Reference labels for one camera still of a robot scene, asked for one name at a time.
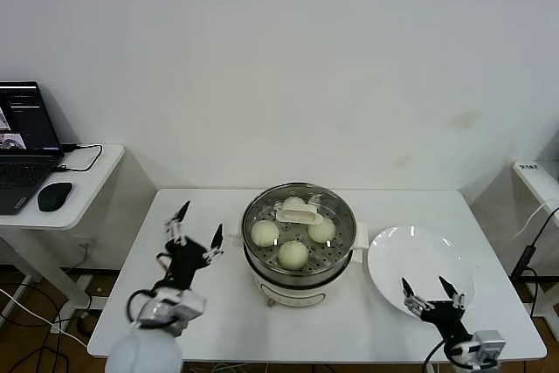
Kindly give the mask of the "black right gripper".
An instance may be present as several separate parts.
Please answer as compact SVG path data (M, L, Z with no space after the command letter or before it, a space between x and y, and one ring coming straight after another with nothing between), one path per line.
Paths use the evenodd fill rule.
M413 314L422 314L422 321L434 325L445 343L454 346L461 342L468 342L473 335L466 330L462 323L465 310L460 308L464 306L465 295L459 293L454 285L444 277L439 276L438 279L451 300L428 302L416 295L406 278L402 277L404 305Z

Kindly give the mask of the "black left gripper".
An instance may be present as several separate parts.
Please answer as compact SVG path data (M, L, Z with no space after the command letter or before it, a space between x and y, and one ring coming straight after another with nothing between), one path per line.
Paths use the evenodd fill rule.
M183 206L164 224L168 243L165 245L171 257L168 274L164 279L166 287L177 290L190 289L196 271L209 265L208 259L214 259L223 253L221 247L224 240L223 225L220 224L207 250L196 241L182 233L182 223L190 207L190 201Z

